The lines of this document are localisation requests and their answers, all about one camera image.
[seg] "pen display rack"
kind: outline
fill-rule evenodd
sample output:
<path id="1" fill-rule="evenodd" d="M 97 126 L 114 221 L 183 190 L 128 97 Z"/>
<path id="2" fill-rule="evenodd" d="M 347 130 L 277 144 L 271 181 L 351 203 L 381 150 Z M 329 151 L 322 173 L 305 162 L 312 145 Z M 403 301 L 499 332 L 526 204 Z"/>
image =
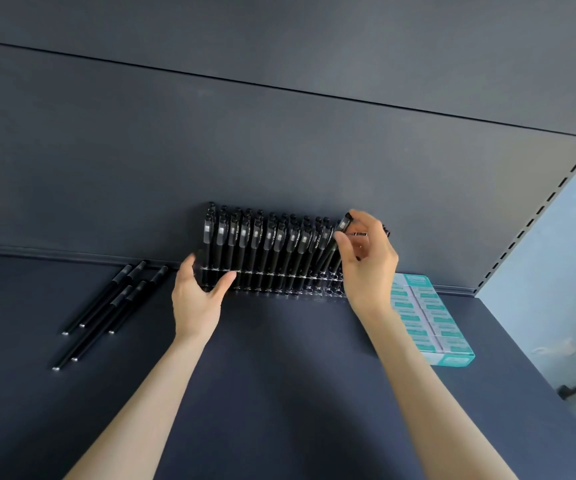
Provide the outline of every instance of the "pen display rack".
<path id="1" fill-rule="evenodd" d="M 233 290 L 345 297 L 333 234 L 346 232 L 352 220 L 350 214 L 335 222 L 274 212 L 266 217 L 263 210 L 217 208 L 211 202 L 197 279 L 210 290 L 223 274 L 236 271 Z"/>

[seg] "teal and white box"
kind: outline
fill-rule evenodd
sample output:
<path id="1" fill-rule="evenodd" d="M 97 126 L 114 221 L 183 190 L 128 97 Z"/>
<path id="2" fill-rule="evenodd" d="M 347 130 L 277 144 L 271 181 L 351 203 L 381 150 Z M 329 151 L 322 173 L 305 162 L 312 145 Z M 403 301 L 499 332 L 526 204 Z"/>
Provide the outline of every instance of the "teal and white box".
<path id="1" fill-rule="evenodd" d="M 395 274 L 390 304 L 431 365 L 464 367 L 475 358 L 472 348 L 427 276 Z"/>

